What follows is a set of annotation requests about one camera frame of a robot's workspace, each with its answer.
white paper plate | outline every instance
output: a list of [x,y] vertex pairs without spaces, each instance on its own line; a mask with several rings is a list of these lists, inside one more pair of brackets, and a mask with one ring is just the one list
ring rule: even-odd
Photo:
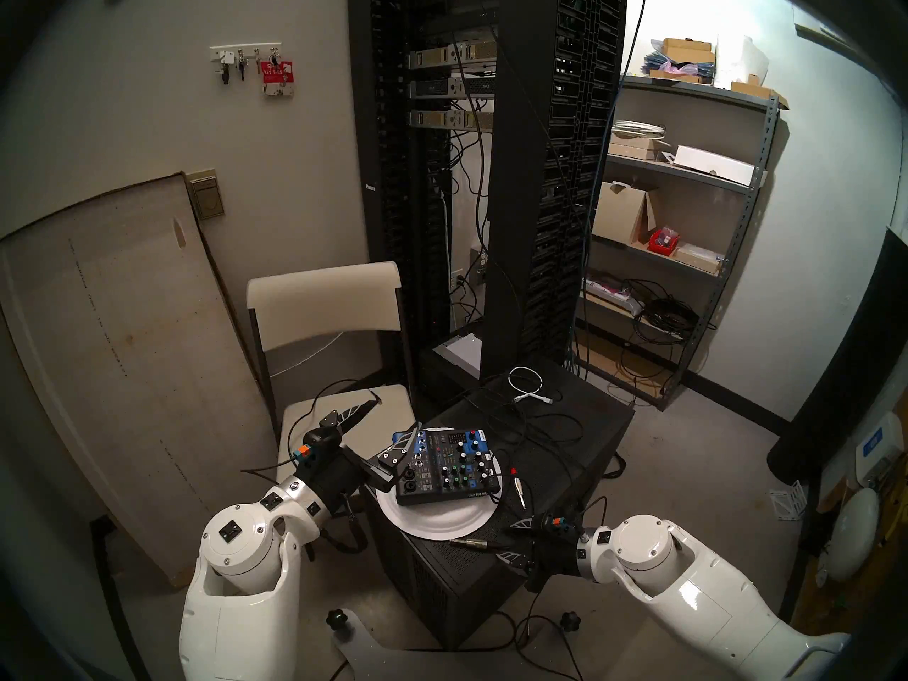
[[[501,493],[504,485],[498,459],[492,457],[492,463],[498,473],[498,492]],[[465,537],[470,532],[475,532],[488,522],[496,507],[492,498],[488,497],[400,506],[397,503],[396,489],[390,493],[378,491],[376,496],[381,511],[398,528],[413,537],[435,541]]]

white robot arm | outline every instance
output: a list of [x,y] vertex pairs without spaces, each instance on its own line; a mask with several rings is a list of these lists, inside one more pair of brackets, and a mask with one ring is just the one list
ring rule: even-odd
[[514,551],[498,557],[536,589],[554,573],[617,582],[669,633],[746,679],[815,677],[849,639],[791,629],[752,581],[667,519],[635,515],[614,529],[581,530],[546,514],[512,529],[533,538],[537,560]]
[[260,502],[211,519],[183,608],[187,681],[293,678],[303,546],[330,517],[321,498],[291,476]]
[[[293,476],[259,502],[223,509],[205,526],[180,628],[187,681],[293,678],[306,545],[344,504],[350,508],[347,494],[367,484],[384,491],[394,487],[419,431],[413,425],[395,445],[370,461],[361,459],[343,444],[343,434],[379,403],[375,396],[329,414],[303,437]],[[352,513],[350,523],[360,545],[350,553],[356,553],[365,548],[365,536],[353,527]]]

audio mixer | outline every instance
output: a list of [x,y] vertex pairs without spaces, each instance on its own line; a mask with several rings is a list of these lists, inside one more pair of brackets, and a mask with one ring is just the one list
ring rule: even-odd
[[498,490],[492,452],[482,430],[423,430],[397,483],[397,502],[437,503]]

key tag label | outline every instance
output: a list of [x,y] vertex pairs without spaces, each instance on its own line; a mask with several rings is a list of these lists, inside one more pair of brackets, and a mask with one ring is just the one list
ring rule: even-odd
[[271,61],[261,62],[263,92],[269,97],[293,96],[293,61],[281,61],[279,69]]

white cable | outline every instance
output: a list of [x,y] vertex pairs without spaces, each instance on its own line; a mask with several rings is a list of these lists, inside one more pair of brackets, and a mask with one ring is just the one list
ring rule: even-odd
[[[539,387],[536,388],[534,391],[522,391],[516,385],[514,385],[514,383],[511,382],[510,377],[512,375],[514,375],[514,371],[521,370],[521,369],[528,370],[530,373],[532,373],[534,376],[536,376],[539,379]],[[515,397],[514,402],[520,402],[522,399],[526,399],[526,398],[535,398],[537,400],[541,400],[542,402],[548,402],[549,405],[551,405],[552,402],[554,402],[553,399],[546,398],[545,396],[538,394],[539,391],[542,390],[542,376],[540,376],[538,373],[536,373],[535,370],[532,370],[532,368],[529,368],[529,366],[515,366],[514,368],[512,368],[510,370],[510,372],[508,373],[508,384],[511,388],[515,389],[515,391],[520,393],[519,395],[517,395],[517,397]]]
[[334,344],[334,342],[337,342],[337,340],[340,339],[342,336],[343,336],[343,332],[338,334],[336,337],[334,337],[334,339],[332,339],[330,342],[325,344],[323,347],[321,347],[315,353],[309,354],[309,356],[307,356],[302,361],[299,361],[298,363],[294,363],[292,366],[288,366],[284,370],[279,370],[277,373],[271,373],[269,378],[277,378],[277,376],[281,375],[282,373],[286,373],[288,370],[295,369],[297,366],[301,366],[303,363],[305,363],[307,360],[311,359],[313,356],[318,356],[321,352],[323,352],[323,350],[327,349],[327,347],[331,346],[331,344]]
[[660,141],[665,138],[665,126],[644,122],[632,122],[626,119],[619,119],[616,123],[612,124],[612,131],[626,137],[653,139],[654,141]]

